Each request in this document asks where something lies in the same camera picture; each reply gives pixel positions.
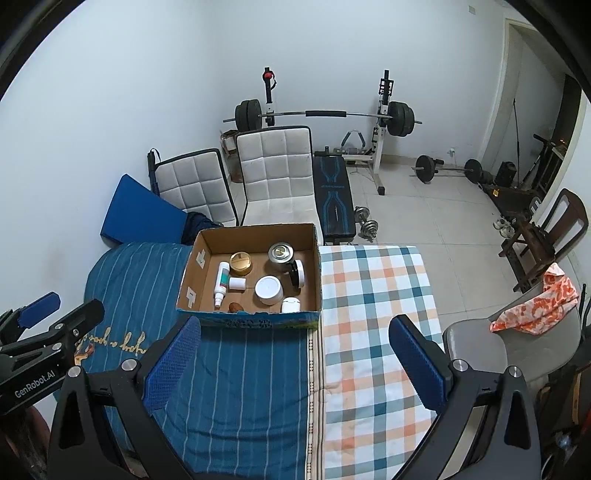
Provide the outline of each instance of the cardboard box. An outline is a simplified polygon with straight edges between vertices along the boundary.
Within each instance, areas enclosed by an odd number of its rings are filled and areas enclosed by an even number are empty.
[[[294,257],[304,264],[306,283],[298,292],[289,275],[276,270],[268,251],[277,242],[288,242]],[[213,289],[217,269],[235,252],[247,252],[252,258],[252,271],[245,276],[246,291],[228,290],[222,306],[215,309]],[[267,306],[255,295],[256,282],[273,275],[281,281],[285,297],[297,297],[301,311],[281,313],[281,302]],[[229,313],[228,305],[237,302],[249,314]],[[199,232],[183,274],[177,299],[177,310],[194,313],[203,325],[222,327],[303,327],[317,328],[322,307],[320,284],[320,253],[316,230],[312,223],[253,225],[215,228]]]

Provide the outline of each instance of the barbell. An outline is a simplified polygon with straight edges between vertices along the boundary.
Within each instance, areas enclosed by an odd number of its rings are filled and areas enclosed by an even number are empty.
[[[381,119],[381,126],[388,128],[388,133],[395,137],[406,137],[412,133],[415,124],[422,124],[414,119],[413,109],[406,103],[390,102],[388,104],[388,114],[380,113],[353,113],[344,110],[304,110],[299,112],[274,112],[262,113],[261,103],[254,100],[244,100],[234,110],[234,118],[226,118],[223,123],[236,122],[236,128],[239,132],[250,132],[262,128],[262,119],[268,116],[287,116],[287,115],[305,115],[305,116],[367,116]]]
[[[478,160],[471,158],[466,162],[464,168],[460,167],[445,167],[445,162],[439,158],[431,158],[427,155],[421,155],[417,158],[417,162],[414,167],[411,167],[419,180],[423,183],[431,181],[436,173],[440,170],[447,171],[462,171],[468,180],[472,183],[492,183],[492,175],[482,170],[482,165]]]

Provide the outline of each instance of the blue striped bedsheet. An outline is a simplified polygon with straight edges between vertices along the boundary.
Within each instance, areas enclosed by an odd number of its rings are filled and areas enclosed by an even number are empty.
[[[88,276],[85,300],[105,318],[82,345],[89,372],[138,358],[178,319],[176,299],[191,248],[126,244]],[[307,331],[202,328],[202,341],[166,407],[154,414],[187,466],[198,472],[304,478],[307,438]],[[118,415],[109,418],[130,447]]]

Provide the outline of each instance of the orange cloth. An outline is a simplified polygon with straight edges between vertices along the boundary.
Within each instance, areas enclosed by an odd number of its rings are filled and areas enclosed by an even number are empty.
[[[501,313],[491,323],[491,332],[514,328],[539,335],[550,330],[576,307],[579,294],[556,263],[544,272],[543,282],[544,291],[540,295]]]

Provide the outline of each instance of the handle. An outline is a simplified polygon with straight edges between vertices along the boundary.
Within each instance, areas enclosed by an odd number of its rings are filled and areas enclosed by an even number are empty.
[[[347,116],[343,110],[306,110],[306,116]]]

